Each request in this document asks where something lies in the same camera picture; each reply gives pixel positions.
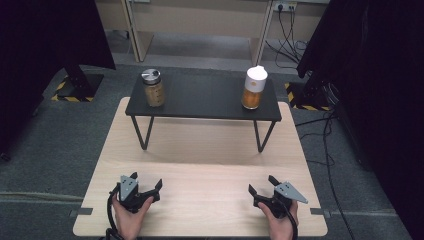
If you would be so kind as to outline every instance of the black cable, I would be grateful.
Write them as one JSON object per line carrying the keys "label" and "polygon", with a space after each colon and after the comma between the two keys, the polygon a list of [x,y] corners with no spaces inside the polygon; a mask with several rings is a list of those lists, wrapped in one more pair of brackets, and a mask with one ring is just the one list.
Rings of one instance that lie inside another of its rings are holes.
{"label": "black cable", "polygon": [[296,126],[296,127],[299,127],[299,126],[302,126],[302,125],[306,125],[306,124],[310,124],[310,123],[314,123],[314,122],[326,121],[326,120],[334,119],[334,118],[337,118],[337,117],[332,117],[332,118],[328,118],[328,117],[327,117],[327,118],[315,119],[315,120],[308,121],[308,122],[298,123],[298,124],[296,124],[295,126]]}
{"label": "black cable", "polygon": [[294,18],[295,18],[295,14],[296,13],[294,12],[294,9],[290,9],[290,31],[291,31],[291,35],[292,35],[293,53],[296,56],[296,59],[298,59],[299,62],[300,62],[300,58],[302,58],[302,55],[296,51],[296,46],[295,46],[295,42],[294,42]]}
{"label": "black cable", "polygon": [[118,228],[116,227],[115,222],[113,221],[113,216],[112,216],[112,198],[116,193],[118,193],[119,187],[120,187],[120,184],[119,183],[116,184],[116,187],[109,193],[109,197],[107,199],[106,212],[107,212],[107,217],[108,217],[111,228],[106,229],[106,240],[110,240],[110,236],[113,236],[115,239],[118,239],[118,240],[124,240],[124,238],[121,235],[119,235]]}
{"label": "black cable", "polygon": [[292,227],[293,227],[293,237],[292,237],[292,239],[293,240],[297,240],[298,229],[297,229],[296,220],[294,220],[293,215],[291,214],[291,212],[289,211],[289,209],[287,209],[286,205],[283,202],[279,201],[279,204],[281,204],[283,206],[284,210],[286,211],[287,217],[289,218],[289,220],[290,220],[290,222],[292,224]]}
{"label": "black cable", "polygon": [[271,44],[269,44],[268,41],[265,41],[265,43],[268,45],[269,48],[271,48],[272,51],[276,52],[277,54],[282,54],[282,55],[290,58],[290,60],[292,60],[293,62],[298,63],[297,60],[293,56],[291,56],[290,54],[285,53],[285,52],[281,52],[281,47],[280,47],[280,49],[276,49],[275,47],[271,46]]}
{"label": "black cable", "polygon": [[289,34],[288,35],[286,35],[286,32],[285,32],[285,30],[284,30],[284,26],[283,26],[283,21],[281,20],[281,11],[279,11],[278,12],[278,20],[279,20],[279,22],[280,22],[280,25],[281,25],[281,29],[283,30],[283,35],[284,35],[284,38],[285,38],[285,41],[283,42],[283,43],[281,43],[281,41],[279,41],[280,42],[280,44],[283,46],[283,48],[284,48],[284,50],[286,50],[287,52],[289,52],[285,47],[284,47],[284,44],[285,43],[287,43],[288,45],[289,45],[289,47],[290,47],[290,49],[291,49],[291,52],[292,53],[289,53],[290,55],[292,55],[296,60],[297,60],[297,62],[299,62],[300,61],[300,59],[298,58],[298,56],[296,55],[296,51],[294,50],[294,47],[292,46],[292,44],[290,43],[290,41],[289,41],[289,39],[290,39],[290,35],[292,35],[292,33],[293,33],[293,20],[290,20],[290,31],[289,31]]}
{"label": "black cable", "polygon": [[333,157],[330,156],[330,154],[328,155],[328,157],[331,160],[331,163],[329,163],[329,164],[328,163],[319,162],[319,161],[313,161],[313,160],[306,160],[306,161],[307,162],[310,162],[310,163],[315,163],[315,164],[323,165],[323,166],[329,166],[329,167],[336,165],[336,162],[334,161]]}
{"label": "black cable", "polygon": [[330,182],[330,187],[331,187],[331,191],[332,191],[333,196],[334,196],[334,200],[336,201],[337,207],[338,207],[338,209],[339,209],[339,211],[340,211],[340,215],[342,216],[343,221],[344,221],[344,223],[345,223],[345,225],[346,225],[346,227],[347,227],[347,229],[348,229],[348,231],[349,231],[350,237],[354,240],[354,239],[355,239],[355,236],[353,235],[352,229],[350,228],[349,223],[348,223],[348,222],[347,222],[347,220],[346,220],[346,217],[345,217],[345,215],[344,215],[344,213],[343,213],[343,210],[342,210],[342,208],[341,208],[341,206],[340,206],[339,199],[337,198],[336,191],[334,190],[333,179],[332,179],[332,177],[331,177],[331,171],[330,171],[330,161],[329,161],[329,157],[330,157],[330,155],[328,154],[327,139],[326,139],[326,138],[327,138],[326,131],[327,131],[328,123],[331,121],[331,120],[330,120],[330,118],[333,116],[333,114],[334,114],[334,113],[335,113],[335,112],[333,111],[333,112],[330,114],[329,120],[325,123],[325,127],[324,127],[324,134],[323,134],[324,150],[325,150],[325,159],[326,159],[326,162],[327,162],[328,180],[329,180],[329,182]]}
{"label": "black cable", "polygon": [[303,134],[303,135],[299,138],[299,140],[302,140],[303,138],[305,138],[305,137],[307,137],[307,136],[322,136],[322,134],[321,134],[321,133],[306,133],[306,134]]}

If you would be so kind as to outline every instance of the brown jar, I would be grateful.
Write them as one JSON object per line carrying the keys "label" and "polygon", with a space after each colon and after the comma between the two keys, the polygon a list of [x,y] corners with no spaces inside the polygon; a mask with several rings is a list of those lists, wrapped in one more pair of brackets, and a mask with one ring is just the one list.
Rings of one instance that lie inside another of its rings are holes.
{"label": "brown jar", "polygon": [[141,77],[143,78],[144,92],[149,106],[161,106],[165,102],[165,91],[160,72],[156,69],[147,69],[141,74]]}
{"label": "brown jar", "polygon": [[241,103],[247,109],[256,109],[261,102],[268,73],[264,67],[256,66],[247,71]]}

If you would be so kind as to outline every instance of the gray floor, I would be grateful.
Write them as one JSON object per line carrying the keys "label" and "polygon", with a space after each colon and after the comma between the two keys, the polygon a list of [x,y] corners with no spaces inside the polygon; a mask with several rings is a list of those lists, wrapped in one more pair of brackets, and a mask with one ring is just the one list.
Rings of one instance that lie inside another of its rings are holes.
{"label": "gray floor", "polygon": [[[251,67],[248,41],[243,38],[156,34],[145,61],[136,63],[125,32],[106,34],[117,71],[84,68],[105,73],[97,93],[103,102],[50,101],[48,98],[66,74],[60,71],[46,89],[46,100],[37,117],[14,146],[12,161],[0,163],[0,239],[97,239],[73,235],[73,212],[88,187],[114,109],[120,97],[131,92],[137,67],[154,66],[170,72],[210,70],[209,74],[217,75],[240,74]],[[276,40],[270,43],[279,44]],[[284,57],[279,57],[278,64],[296,66]],[[268,47],[261,65],[280,86],[279,101],[287,102],[284,82],[306,81],[298,78],[294,69],[277,67],[275,53]],[[325,113],[293,109],[292,114],[298,124],[322,118]],[[297,127],[328,226],[324,237],[301,239],[350,239],[333,197],[327,167],[313,162],[326,160],[323,137],[319,135],[324,125],[321,121]],[[410,239],[375,175],[356,162],[337,120],[332,121],[327,145],[335,161],[330,167],[334,190],[355,238]]]}

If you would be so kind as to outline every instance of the wire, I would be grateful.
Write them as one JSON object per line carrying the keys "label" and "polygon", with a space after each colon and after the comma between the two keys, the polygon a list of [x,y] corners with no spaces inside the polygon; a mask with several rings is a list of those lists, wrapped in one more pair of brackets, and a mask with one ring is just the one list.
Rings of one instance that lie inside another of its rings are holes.
{"label": "wire", "polygon": [[292,55],[285,53],[285,52],[281,52],[281,47],[280,47],[280,49],[276,49],[275,47],[271,46],[271,44],[269,44],[268,41],[265,41],[265,43],[268,45],[269,48],[271,48],[272,51],[276,52],[277,54],[284,55],[284,56],[290,58],[290,60],[292,60],[293,62],[298,63],[296,58],[294,58]]}
{"label": "wire", "polygon": [[286,211],[287,217],[289,218],[292,226],[293,226],[293,240],[297,240],[297,236],[298,236],[298,229],[297,229],[297,223],[296,220],[294,220],[293,215],[291,214],[291,212],[289,211],[289,209],[287,209],[286,205],[284,203],[282,203],[281,201],[279,201],[279,203],[283,206],[284,210]]}
{"label": "wire", "polygon": [[124,238],[121,235],[119,235],[118,228],[116,227],[116,224],[112,216],[112,198],[115,194],[118,193],[119,187],[120,187],[120,184],[117,183],[116,187],[109,193],[109,197],[107,199],[106,212],[107,212],[107,217],[111,227],[106,229],[106,240],[110,240],[111,236],[113,236],[115,239],[118,239],[118,240],[124,240]]}
{"label": "wire", "polygon": [[[332,121],[331,121],[331,119],[334,119],[334,118],[337,118],[337,117],[335,117],[335,116],[333,116],[333,117],[331,117],[331,116],[330,117],[325,117],[326,114],[327,113],[324,113],[323,118],[315,119],[315,120],[307,121],[307,122],[303,122],[303,123],[299,123],[299,124],[296,124],[295,126],[296,127],[299,127],[299,126],[303,126],[303,125],[311,124],[311,123],[315,123],[315,122],[320,122],[320,121],[330,121],[329,122],[329,131],[328,132],[326,131],[326,133],[325,133],[326,136],[329,136],[332,133],[332,128],[331,128]],[[299,138],[299,140],[302,140],[303,138],[305,138],[307,136],[323,136],[323,134],[321,134],[321,133],[307,133],[307,134],[302,135]],[[334,166],[336,164],[336,162],[334,161],[333,157],[331,157],[329,155],[329,158],[331,160],[331,163],[329,163],[329,164],[328,163],[319,162],[319,161],[313,161],[313,160],[306,160],[306,161],[307,162],[310,162],[310,163],[316,163],[316,164],[324,165],[324,166],[327,166],[327,165]]]}
{"label": "wire", "polygon": [[308,122],[303,122],[303,123],[298,123],[298,124],[296,124],[295,126],[296,126],[296,127],[299,127],[299,126],[302,126],[302,125],[306,125],[306,124],[310,124],[310,123],[314,123],[314,122],[326,121],[326,120],[329,120],[329,117],[327,117],[327,118],[315,119],[315,120],[308,121]]}
{"label": "wire", "polygon": [[291,68],[291,69],[296,69],[295,67],[285,67],[285,66],[280,66],[280,65],[278,65],[278,55],[279,54],[282,54],[282,55],[284,55],[284,56],[286,56],[286,57],[288,57],[288,58],[290,58],[292,61],[294,61],[294,62],[296,62],[296,59],[294,59],[294,58],[292,58],[290,55],[288,55],[288,54],[286,54],[286,53],[284,53],[284,52],[281,52],[280,50],[281,50],[281,47],[280,47],[280,49],[276,49],[276,48],[274,48],[273,46],[271,46],[271,44],[269,44],[268,43],[268,41],[265,41],[266,42],[266,44],[268,44],[268,46],[269,46],[269,48],[271,48],[271,50],[273,50],[274,52],[276,52],[277,54],[275,55],[275,59],[274,59],[274,62],[275,62],[275,65],[277,66],[277,67],[279,67],[279,68]]}
{"label": "wire", "polygon": [[[290,16],[291,16],[291,18],[290,18],[290,31],[289,31],[288,35],[286,35],[286,32],[284,30],[284,26],[283,26],[283,21],[281,20],[281,11],[278,12],[278,20],[280,22],[280,26],[281,26],[281,29],[283,30],[283,35],[284,35],[284,42],[281,43],[280,40],[279,40],[279,42],[280,42],[281,46],[283,46],[284,50],[286,50],[291,56],[293,56],[297,60],[297,62],[299,62],[300,59],[297,56],[296,50],[294,49],[294,46],[289,41],[290,35],[292,36],[292,39],[293,39],[293,25],[294,25],[293,11],[291,10],[290,12],[291,12],[291,14],[290,14]],[[291,49],[291,53],[284,47],[284,44],[286,44],[286,43],[289,45],[289,47]]]}
{"label": "wire", "polygon": [[329,122],[331,122],[330,119],[331,119],[331,117],[333,116],[334,113],[335,112],[333,111],[330,114],[330,117],[329,117],[328,121],[325,123],[324,133],[323,133],[323,138],[322,138],[323,139],[323,142],[324,142],[325,159],[326,159],[326,162],[327,162],[328,180],[330,182],[330,187],[331,187],[331,191],[332,191],[333,196],[334,196],[334,200],[336,201],[337,207],[338,207],[338,209],[340,211],[340,215],[342,216],[343,221],[344,221],[344,223],[346,225],[346,228],[349,231],[350,237],[354,240],[355,239],[355,236],[353,235],[352,229],[350,228],[349,223],[347,222],[346,216],[344,215],[343,210],[342,210],[342,208],[340,206],[339,199],[337,198],[336,191],[334,190],[333,179],[331,177],[331,171],[330,171],[330,160],[329,159],[330,159],[331,156],[328,154],[327,134],[326,134],[326,132],[327,132],[327,126],[328,126]]}

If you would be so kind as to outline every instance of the black curtain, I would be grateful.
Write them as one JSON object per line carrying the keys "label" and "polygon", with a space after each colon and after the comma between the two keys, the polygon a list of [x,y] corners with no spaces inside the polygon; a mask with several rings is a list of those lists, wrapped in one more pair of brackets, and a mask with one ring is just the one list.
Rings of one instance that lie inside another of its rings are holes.
{"label": "black curtain", "polygon": [[351,130],[414,239],[424,233],[422,9],[418,0],[332,0],[298,67],[299,76],[313,71],[306,86],[339,90]]}
{"label": "black curtain", "polygon": [[62,68],[115,69],[94,0],[0,0],[0,151]]}

